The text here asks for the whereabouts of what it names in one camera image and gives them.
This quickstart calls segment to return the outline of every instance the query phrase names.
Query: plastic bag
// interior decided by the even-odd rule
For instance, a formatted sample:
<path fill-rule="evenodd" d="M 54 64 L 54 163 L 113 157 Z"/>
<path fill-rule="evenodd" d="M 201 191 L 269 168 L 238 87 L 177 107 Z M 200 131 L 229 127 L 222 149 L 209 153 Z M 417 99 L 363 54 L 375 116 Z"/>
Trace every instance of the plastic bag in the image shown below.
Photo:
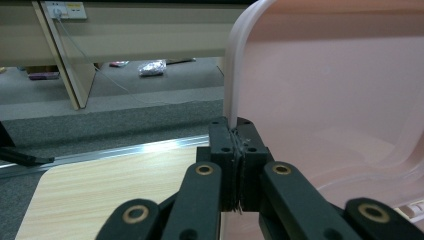
<path fill-rule="evenodd" d="M 140 77 L 163 75 L 165 69 L 165 60 L 146 62 L 138 66 L 138 75 Z"/>

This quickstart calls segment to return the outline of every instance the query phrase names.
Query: aluminum strip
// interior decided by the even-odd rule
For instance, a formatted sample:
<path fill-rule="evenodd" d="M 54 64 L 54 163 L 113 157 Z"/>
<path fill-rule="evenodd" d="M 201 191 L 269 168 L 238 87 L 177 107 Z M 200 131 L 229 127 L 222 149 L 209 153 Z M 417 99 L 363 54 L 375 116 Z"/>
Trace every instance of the aluminum strip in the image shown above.
<path fill-rule="evenodd" d="M 0 179 L 15 177 L 30 173 L 36 173 L 41 171 L 47 171 L 52 167 L 77 163 L 77 162 L 85 162 L 96 159 L 107 159 L 118 156 L 139 154 L 139 153 L 149 153 L 149 152 L 157 152 L 157 151 L 165 151 L 172 150 L 184 147 L 198 147 L 198 146 L 207 146 L 209 145 L 209 136 L 208 135 L 200 135 L 195 137 L 187 137 L 187 138 L 179 138 L 173 140 L 166 140 L 160 142 L 146 143 L 140 145 L 134 145 L 129 147 L 121 147 L 114 149 L 107 149 L 95 152 L 88 153 L 80 153 L 75 155 L 68 155 L 55 158 L 53 163 L 44 164 L 40 166 L 34 167 L 25 167 L 17 164 L 7 164 L 0 166 Z"/>

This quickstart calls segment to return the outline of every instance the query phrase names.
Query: light wood tabletop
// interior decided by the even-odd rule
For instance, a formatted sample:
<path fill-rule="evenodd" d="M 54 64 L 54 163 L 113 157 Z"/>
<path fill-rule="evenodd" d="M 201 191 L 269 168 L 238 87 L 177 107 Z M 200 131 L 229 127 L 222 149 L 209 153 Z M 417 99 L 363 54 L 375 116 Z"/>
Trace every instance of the light wood tabletop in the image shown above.
<path fill-rule="evenodd" d="M 54 167 L 41 178 L 16 239 L 94 239 L 122 203 L 160 203 L 179 190 L 196 148 Z"/>

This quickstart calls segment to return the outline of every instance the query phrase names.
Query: white power strip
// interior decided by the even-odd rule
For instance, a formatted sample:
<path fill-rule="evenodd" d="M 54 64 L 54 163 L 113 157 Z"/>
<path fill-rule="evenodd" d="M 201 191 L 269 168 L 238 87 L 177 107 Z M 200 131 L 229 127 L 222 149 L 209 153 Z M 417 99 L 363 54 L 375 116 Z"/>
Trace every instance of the white power strip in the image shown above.
<path fill-rule="evenodd" d="M 82 2 L 46 1 L 47 10 L 51 18 L 56 18 L 55 11 L 60 11 L 61 19 L 87 19 Z"/>

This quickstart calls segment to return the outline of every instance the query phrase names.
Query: white cable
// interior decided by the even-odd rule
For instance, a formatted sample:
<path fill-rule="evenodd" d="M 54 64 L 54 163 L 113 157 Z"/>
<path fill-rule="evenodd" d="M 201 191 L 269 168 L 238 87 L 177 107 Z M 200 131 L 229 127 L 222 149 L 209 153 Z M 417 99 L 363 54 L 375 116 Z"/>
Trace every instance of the white cable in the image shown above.
<path fill-rule="evenodd" d="M 79 45 L 74 41 L 74 39 L 71 37 L 71 35 L 69 34 L 69 32 L 66 30 L 65 26 L 63 25 L 62 21 L 61 21 L 61 15 L 62 12 L 59 9 L 55 9 L 54 10 L 54 14 L 56 17 L 56 20 L 59 22 L 60 26 L 62 27 L 63 31 L 65 32 L 65 35 L 68 37 L 68 39 L 71 41 L 71 43 L 75 46 L 75 48 L 84 56 L 85 60 L 90 63 L 93 64 L 93 62 L 90 60 L 90 58 L 84 53 L 84 51 L 79 47 Z M 108 80 L 110 80 L 112 83 L 114 83 L 116 86 L 118 86 L 119 88 L 121 88 L 122 90 L 124 90 L 125 92 L 127 92 L 129 94 L 130 97 L 132 97 L 134 100 L 136 100 L 137 102 L 141 102 L 144 104 L 169 104 L 169 105 L 175 105 L 175 104 L 183 104 L 183 103 L 192 103 L 192 102 L 207 102 L 208 100 L 192 100 L 192 101 L 185 101 L 185 102 L 147 102 L 147 101 L 142 101 L 138 98 L 136 98 L 127 88 L 123 87 L 122 85 L 118 84 L 115 80 L 113 80 L 112 78 L 110 78 L 109 76 L 107 76 L 106 74 L 104 74 L 99 68 L 97 68 L 96 66 L 94 66 L 94 69 L 99 72 L 101 75 L 103 75 L 104 77 L 106 77 Z"/>

